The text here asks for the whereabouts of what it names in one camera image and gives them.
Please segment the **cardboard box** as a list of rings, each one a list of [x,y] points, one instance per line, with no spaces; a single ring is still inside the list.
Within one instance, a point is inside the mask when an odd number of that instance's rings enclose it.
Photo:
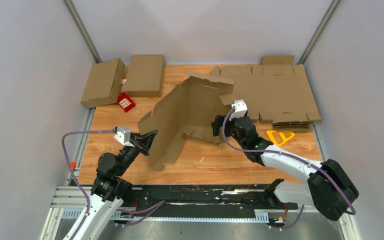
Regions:
[[[94,64],[80,103],[89,109],[114,104],[121,92],[124,69],[120,58]]]
[[[159,98],[163,94],[165,58],[162,54],[131,56],[124,91],[132,98]]]
[[[211,123],[228,113],[235,101],[234,84],[232,79],[191,72],[140,119],[141,134],[158,131],[148,156],[153,170],[163,171],[165,162],[176,162],[189,138],[213,144],[224,141],[213,135]]]

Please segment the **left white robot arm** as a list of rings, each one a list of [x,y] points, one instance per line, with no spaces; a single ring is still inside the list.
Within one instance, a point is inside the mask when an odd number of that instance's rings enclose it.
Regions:
[[[78,180],[73,178],[84,195],[86,204],[80,217],[66,234],[67,240],[96,240],[119,207],[132,203],[132,184],[121,177],[139,154],[149,156],[158,131],[140,134],[131,132],[125,126],[118,126],[112,129],[88,130],[88,133],[112,133],[114,139],[123,147],[118,154],[106,152],[98,158],[96,178],[90,191],[86,191]]]

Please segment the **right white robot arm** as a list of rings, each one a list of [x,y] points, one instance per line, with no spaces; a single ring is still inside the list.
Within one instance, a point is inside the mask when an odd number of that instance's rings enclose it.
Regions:
[[[280,180],[265,195],[266,204],[278,209],[284,203],[297,203],[315,207],[329,220],[337,221],[343,214],[355,215],[353,206],[359,191],[342,166],[333,159],[314,161],[291,153],[259,136],[256,126],[247,116],[229,119],[217,115],[211,123],[212,134],[228,142],[232,137],[238,147],[253,163],[275,168],[299,179],[300,183]]]

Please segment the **folded cardboard box upright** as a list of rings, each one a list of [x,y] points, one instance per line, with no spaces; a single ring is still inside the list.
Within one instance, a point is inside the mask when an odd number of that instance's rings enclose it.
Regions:
[[[159,98],[163,94],[165,58],[162,54],[131,56],[124,91],[132,98]]]

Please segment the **red plastic block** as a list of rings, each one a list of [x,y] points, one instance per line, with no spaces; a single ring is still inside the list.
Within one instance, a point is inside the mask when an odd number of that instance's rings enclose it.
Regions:
[[[125,113],[129,112],[136,106],[136,103],[125,92],[121,92],[118,95],[116,103]]]

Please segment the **pink white small item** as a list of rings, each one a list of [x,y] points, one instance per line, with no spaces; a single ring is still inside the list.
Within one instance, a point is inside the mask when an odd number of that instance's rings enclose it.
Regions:
[[[121,86],[120,86],[120,92],[121,92],[121,93],[125,92],[126,82],[127,82],[127,79],[123,79],[123,80],[121,81]]]

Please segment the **yellow plastic wedge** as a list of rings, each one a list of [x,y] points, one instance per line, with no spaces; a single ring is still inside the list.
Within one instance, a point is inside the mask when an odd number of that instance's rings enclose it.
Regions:
[[[267,130],[266,134],[269,140],[279,147],[281,147],[296,136],[296,134],[292,131]]]

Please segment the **stack of flat cardboard sheets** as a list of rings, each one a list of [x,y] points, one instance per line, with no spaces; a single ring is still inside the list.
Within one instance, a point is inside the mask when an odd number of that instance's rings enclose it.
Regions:
[[[244,100],[251,120],[278,131],[307,131],[322,117],[305,67],[294,58],[266,55],[260,64],[217,66],[210,74],[234,81],[233,95]]]

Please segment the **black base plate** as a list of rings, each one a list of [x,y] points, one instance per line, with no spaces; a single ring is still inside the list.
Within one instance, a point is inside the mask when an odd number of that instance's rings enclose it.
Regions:
[[[270,184],[145,184],[127,187],[121,194],[122,209],[132,207],[134,215],[162,202],[153,217],[251,218],[255,210],[285,210],[275,196],[280,179]]]

